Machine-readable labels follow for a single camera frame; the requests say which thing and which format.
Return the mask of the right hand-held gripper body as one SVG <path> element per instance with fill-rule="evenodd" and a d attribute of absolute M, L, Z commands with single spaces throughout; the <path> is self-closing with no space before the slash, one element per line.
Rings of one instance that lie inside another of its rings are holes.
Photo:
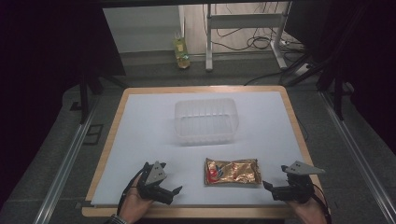
<path fill-rule="evenodd" d="M 295 201 L 306 203 L 315 193 L 311 175 L 324 174 L 321 168 L 314 167 L 301 161 L 295 161 L 287 171 L 286 187 L 274 187 L 271 191 L 275 201 Z"/>

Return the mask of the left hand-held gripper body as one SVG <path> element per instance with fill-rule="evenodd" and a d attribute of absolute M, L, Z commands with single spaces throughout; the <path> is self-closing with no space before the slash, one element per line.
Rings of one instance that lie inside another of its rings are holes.
<path fill-rule="evenodd" d="M 166 174 L 158 161 L 155 161 L 153 164 L 146 162 L 137 183 L 139 195 L 143 199 L 170 204 L 173 199 L 167 200 L 164 194 L 165 189 L 160 186 L 165 178 Z"/>

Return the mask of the person's right hand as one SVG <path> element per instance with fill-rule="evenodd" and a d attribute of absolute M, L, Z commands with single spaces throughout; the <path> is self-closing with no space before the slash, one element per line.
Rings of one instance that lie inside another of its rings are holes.
<path fill-rule="evenodd" d="M 287 202 L 303 224 L 327 224 L 322 206 L 311 198 L 306 203 Z"/>

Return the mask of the person's left hand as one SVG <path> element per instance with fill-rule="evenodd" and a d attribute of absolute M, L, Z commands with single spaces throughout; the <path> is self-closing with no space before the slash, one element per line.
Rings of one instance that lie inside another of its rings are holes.
<path fill-rule="evenodd" d="M 135 224 L 141 219 L 153 204 L 152 200 L 143 199 L 137 190 L 139 177 L 129 188 L 126 198 L 121 206 L 119 217 L 127 224 Z"/>

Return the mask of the white table mat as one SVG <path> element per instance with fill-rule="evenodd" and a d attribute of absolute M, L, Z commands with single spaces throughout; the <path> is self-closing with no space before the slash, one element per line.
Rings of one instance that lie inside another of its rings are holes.
<path fill-rule="evenodd" d="M 175 129 L 175 105 L 196 100 L 196 93 L 137 94 L 128 98 L 106 168 L 92 204 L 116 205 L 121 193 L 145 163 L 164 163 L 165 189 L 180 188 L 178 205 L 271 204 L 261 185 L 205 184 L 205 160 L 257 160 L 262 178 L 275 186 L 286 183 L 281 168 L 302 159 L 289 115 L 277 91 L 229 93 L 239 117 L 233 141 L 188 146 Z"/>

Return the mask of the gold foil snack packet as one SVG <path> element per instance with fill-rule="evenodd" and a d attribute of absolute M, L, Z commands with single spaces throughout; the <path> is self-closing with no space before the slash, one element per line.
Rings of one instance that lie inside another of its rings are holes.
<path fill-rule="evenodd" d="M 257 159 L 215 161 L 205 159 L 205 184 L 260 185 L 262 175 Z"/>

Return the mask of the person's left sleeve cuff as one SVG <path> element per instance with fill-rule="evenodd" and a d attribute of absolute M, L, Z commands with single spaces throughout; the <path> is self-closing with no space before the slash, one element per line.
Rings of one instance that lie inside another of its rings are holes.
<path fill-rule="evenodd" d="M 104 224 L 129 224 L 126 220 L 118 215 L 112 215 Z"/>

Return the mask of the clear plastic container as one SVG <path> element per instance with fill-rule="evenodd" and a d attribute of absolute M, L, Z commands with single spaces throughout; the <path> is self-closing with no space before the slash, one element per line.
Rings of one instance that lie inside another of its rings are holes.
<path fill-rule="evenodd" d="M 186 100 L 175 105 L 175 131 L 183 145 L 231 142 L 238 125 L 236 104 L 230 98 Z"/>

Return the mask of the black metal stand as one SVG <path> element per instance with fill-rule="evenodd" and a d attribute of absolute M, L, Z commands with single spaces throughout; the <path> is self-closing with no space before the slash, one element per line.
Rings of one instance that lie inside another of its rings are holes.
<path fill-rule="evenodd" d="M 344 91 L 344 74 L 341 62 L 339 59 L 330 58 L 323 63 L 322 74 L 316 84 L 319 91 L 326 91 L 333 85 L 333 101 L 332 108 L 335 115 L 343 120 L 342 112 L 342 98 L 344 95 L 350 95 L 352 91 Z"/>
<path fill-rule="evenodd" d="M 88 90 L 91 90 L 93 95 L 100 95 L 103 93 L 104 87 L 101 84 L 98 75 L 82 75 L 78 86 L 80 99 L 78 102 L 74 102 L 71 105 L 70 110 L 80 111 L 80 124 L 84 124 L 87 121 L 90 112 Z"/>

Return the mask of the yellow drink bottle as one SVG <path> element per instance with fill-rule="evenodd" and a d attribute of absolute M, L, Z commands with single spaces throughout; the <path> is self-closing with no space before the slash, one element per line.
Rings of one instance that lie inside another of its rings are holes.
<path fill-rule="evenodd" d="M 188 53 L 185 38 L 181 35 L 180 32 L 175 32 L 173 45 L 177 60 L 177 66 L 180 69 L 187 69 L 191 65 L 190 56 Z"/>

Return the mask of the aluminium floor rail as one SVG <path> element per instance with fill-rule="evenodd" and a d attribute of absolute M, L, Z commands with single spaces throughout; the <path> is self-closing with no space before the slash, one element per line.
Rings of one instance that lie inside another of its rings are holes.
<path fill-rule="evenodd" d="M 336 129 L 345 142 L 347 150 L 351 154 L 351 157 L 360 171 L 367 187 L 372 192 L 372 195 L 374 196 L 374 199 L 386 221 L 388 224 L 396 224 L 396 206 L 383 184 L 376 177 L 375 172 L 369 165 L 368 161 L 365 159 L 357 141 L 348 129 L 347 124 L 336 115 L 331 98 L 323 91 L 320 91 L 318 95 L 323 100 Z"/>
<path fill-rule="evenodd" d="M 58 169 L 58 172 L 54 177 L 47 192 L 47 195 L 44 198 L 43 203 L 41 204 L 36 214 L 33 224 L 50 223 L 50 219 L 52 217 L 54 209 L 64 190 L 65 183 L 71 173 L 75 160 L 82 146 L 83 140 L 86 136 L 86 133 L 92 123 L 92 118 L 95 114 L 96 107 L 99 101 L 100 99 L 98 97 L 94 97 L 90 101 L 88 116 L 82 124 L 78 125 L 78 128 L 73 136 L 72 142 L 68 147 L 68 149 L 66 150 L 62 163 Z"/>

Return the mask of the white metal desk frame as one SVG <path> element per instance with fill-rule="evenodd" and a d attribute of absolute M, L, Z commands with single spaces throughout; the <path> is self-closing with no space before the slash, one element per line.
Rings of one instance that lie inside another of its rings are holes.
<path fill-rule="evenodd" d="M 206 49 L 205 49 L 205 70 L 213 70 L 212 52 L 212 30 L 213 29 L 234 29 L 234 28 L 276 28 L 276 37 L 270 41 L 278 66 L 281 70 L 287 65 L 280 53 L 280 39 L 283 34 L 287 18 L 290 12 L 291 1 L 289 1 L 280 13 L 259 13 L 259 14 L 236 14 L 221 15 L 212 14 L 211 5 L 206 5 Z"/>

